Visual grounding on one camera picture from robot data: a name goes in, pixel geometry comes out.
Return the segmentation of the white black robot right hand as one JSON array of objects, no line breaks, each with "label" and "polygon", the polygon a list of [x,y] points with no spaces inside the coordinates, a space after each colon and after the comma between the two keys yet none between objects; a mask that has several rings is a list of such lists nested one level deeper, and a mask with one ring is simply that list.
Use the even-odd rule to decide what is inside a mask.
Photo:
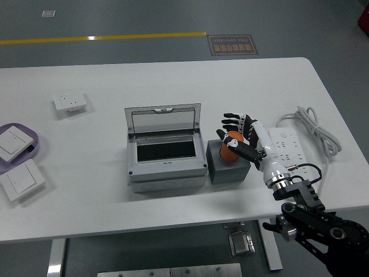
[{"label": "white black robot right hand", "polygon": [[256,119],[247,114],[225,113],[222,129],[216,133],[233,153],[255,164],[263,172],[263,181],[271,188],[276,182],[290,178],[278,158],[269,134]]}]

